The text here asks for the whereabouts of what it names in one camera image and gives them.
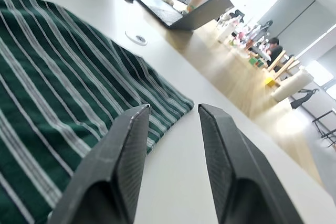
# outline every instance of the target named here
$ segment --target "white table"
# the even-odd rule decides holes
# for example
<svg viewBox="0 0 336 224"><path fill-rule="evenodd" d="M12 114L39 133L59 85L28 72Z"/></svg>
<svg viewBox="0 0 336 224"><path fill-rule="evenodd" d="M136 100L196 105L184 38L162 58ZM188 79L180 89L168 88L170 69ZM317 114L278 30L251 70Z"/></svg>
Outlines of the white table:
<svg viewBox="0 0 336 224"><path fill-rule="evenodd" d="M137 7L123 0L48 1L64 6L142 56L195 104L209 103L231 114L241 131L266 155L303 221L335 222L332 198L154 29L137 18ZM147 46L138 46L127 39L126 29L138 31L148 40ZM173 126L146 158L135 223L217 223L197 109Z"/></svg>

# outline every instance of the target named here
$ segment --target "laptop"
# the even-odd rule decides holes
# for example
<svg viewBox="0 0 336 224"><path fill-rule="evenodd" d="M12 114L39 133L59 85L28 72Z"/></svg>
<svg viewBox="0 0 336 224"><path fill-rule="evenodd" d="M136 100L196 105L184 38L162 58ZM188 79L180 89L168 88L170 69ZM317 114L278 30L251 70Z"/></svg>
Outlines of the laptop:
<svg viewBox="0 0 336 224"><path fill-rule="evenodd" d="M195 30L233 8L230 0L208 0L182 15L163 0L137 0L169 29Z"/></svg>

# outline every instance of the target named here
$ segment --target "metal stand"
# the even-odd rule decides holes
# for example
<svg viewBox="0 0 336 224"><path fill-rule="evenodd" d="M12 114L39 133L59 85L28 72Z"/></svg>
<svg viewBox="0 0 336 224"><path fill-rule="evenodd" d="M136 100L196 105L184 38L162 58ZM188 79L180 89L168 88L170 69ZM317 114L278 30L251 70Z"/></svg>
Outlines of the metal stand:
<svg viewBox="0 0 336 224"><path fill-rule="evenodd" d="M330 146L332 146L333 144L336 144L336 141L334 141L334 140L332 139L332 137L335 137L335 138L336 138L336 136L334 135L334 133L336 132L336 129L334 129L334 130L332 130L332 131L329 131L329 132L326 132L326 133L325 133L322 129L320 129L320 127L318 126L317 123L318 123L318 122L321 123L321 122L320 122L320 119L322 119L323 117L329 115L330 113L334 113L334 114L336 114L336 110L335 110L335 109L332 109L331 111L328 111L327 113L321 115L320 117L318 117L318 118L316 118L315 120L312 121L312 122L315 124L316 128L318 129L318 131L320 132L320 134L321 134L321 138L324 138L324 139L327 138L327 139L331 142L331 144L328 146L328 148L329 148Z"/></svg>

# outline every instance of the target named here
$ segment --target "window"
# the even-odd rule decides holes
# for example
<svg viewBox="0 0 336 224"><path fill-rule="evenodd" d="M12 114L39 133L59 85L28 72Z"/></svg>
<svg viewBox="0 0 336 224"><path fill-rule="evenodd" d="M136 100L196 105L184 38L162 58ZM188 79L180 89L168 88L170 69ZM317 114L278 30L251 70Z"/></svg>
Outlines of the window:
<svg viewBox="0 0 336 224"><path fill-rule="evenodd" d="M314 82L318 86L323 86L334 78L327 69L315 60L306 67L306 70L314 77Z"/></svg>
<svg viewBox="0 0 336 224"><path fill-rule="evenodd" d="M331 97L333 97L336 100L336 85L327 89L327 94L330 95Z"/></svg>

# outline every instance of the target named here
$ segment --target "green striped towel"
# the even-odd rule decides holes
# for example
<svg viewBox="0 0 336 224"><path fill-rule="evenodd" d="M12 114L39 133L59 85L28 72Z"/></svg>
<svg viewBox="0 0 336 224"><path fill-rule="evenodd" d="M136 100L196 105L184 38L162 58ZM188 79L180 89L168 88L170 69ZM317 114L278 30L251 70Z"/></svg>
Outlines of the green striped towel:
<svg viewBox="0 0 336 224"><path fill-rule="evenodd" d="M113 120L144 103L147 152L194 106L65 9L0 0L0 223L45 223Z"/></svg>

